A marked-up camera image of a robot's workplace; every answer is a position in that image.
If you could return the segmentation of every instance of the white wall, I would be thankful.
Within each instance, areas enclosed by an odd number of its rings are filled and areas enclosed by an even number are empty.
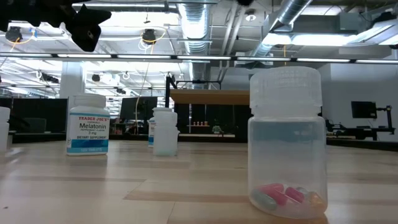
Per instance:
[[[394,55],[386,59],[395,59]],[[387,126],[386,112],[377,119],[353,119],[351,101],[375,101],[377,107],[392,106],[392,125],[398,128],[398,65],[328,64],[318,69],[322,76],[323,116],[348,128]],[[395,135],[379,133],[381,141],[398,141]]]

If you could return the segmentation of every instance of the wooden shelf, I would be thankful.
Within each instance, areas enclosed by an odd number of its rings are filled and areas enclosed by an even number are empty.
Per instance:
[[[209,125],[191,125],[191,127],[210,127]]]
[[[245,90],[170,90],[174,103],[204,105],[249,105]]]

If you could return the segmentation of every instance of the black cable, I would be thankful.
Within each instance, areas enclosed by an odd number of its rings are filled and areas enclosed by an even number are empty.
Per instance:
[[[326,12],[323,14],[323,15],[326,15],[326,13],[328,13],[328,11],[330,11],[330,9],[333,9],[333,7],[339,7],[339,9],[342,11],[342,12],[344,12],[344,10],[340,7],[340,6],[337,6],[337,5],[332,5],[332,6],[330,6],[330,8],[328,8],[328,10],[326,10]]]
[[[365,21],[373,22],[373,21],[367,20],[367,19],[362,15],[362,13],[359,13],[359,15],[362,16],[362,18],[363,18]]]

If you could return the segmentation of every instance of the fluorescent light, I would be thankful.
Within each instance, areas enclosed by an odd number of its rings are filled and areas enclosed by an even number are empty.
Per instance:
[[[87,7],[164,7],[164,4],[134,4],[133,3],[84,3]],[[75,3],[72,6],[80,6],[82,7],[82,3]]]
[[[357,60],[356,63],[398,64],[398,60]]]
[[[13,93],[19,93],[19,94],[24,94],[24,95],[27,95],[29,93],[28,91],[23,90],[21,88],[17,88],[17,87],[8,87],[8,90]]]
[[[348,63],[349,59],[326,59],[326,58],[298,58],[298,62],[339,62]]]
[[[283,45],[289,45],[292,44],[292,39],[289,37],[289,35],[286,34],[267,34],[266,38],[262,40],[262,44],[266,45],[277,45],[277,44],[283,44]]]
[[[194,56],[194,55],[187,55],[187,56],[177,56],[178,59],[181,60],[231,60],[231,57],[225,56]]]
[[[0,57],[52,57],[50,54],[0,53]]]
[[[381,32],[384,32],[388,28],[392,27],[392,25],[389,26],[384,26],[384,27],[373,27],[371,29],[368,29],[367,31],[364,31],[354,37],[353,40],[348,42],[349,44],[358,44],[358,43],[364,43],[367,40],[371,39],[372,37],[380,34]]]
[[[298,34],[293,37],[292,44],[307,46],[343,46],[351,41],[355,35],[339,34]]]
[[[166,56],[166,55],[118,55],[118,58],[130,58],[130,59],[170,59],[171,56]]]
[[[289,62],[290,58],[274,58],[274,57],[238,57],[238,60],[243,61],[262,61],[262,62]]]
[[[58,57],[70,58],[111,58],[111,55],[106,54],[58,54]]]
[[[398,44],[398,35],[395,35],[384,42],[381,42],[380,45],[395,45]]]

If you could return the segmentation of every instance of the computer screen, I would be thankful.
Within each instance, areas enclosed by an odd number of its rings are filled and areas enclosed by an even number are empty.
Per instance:
[[[353,118],[377,118],[375,102],[352,101],[351,109],[353,112]]]
[[[137,97],[123,98],[122,108],[120,110],[121,119],[135,119],[136,118],[136,103]],[[153,108],[157,107],[157,97],[140,97],[137,107],[138,120],[149,120],[153,117]]]

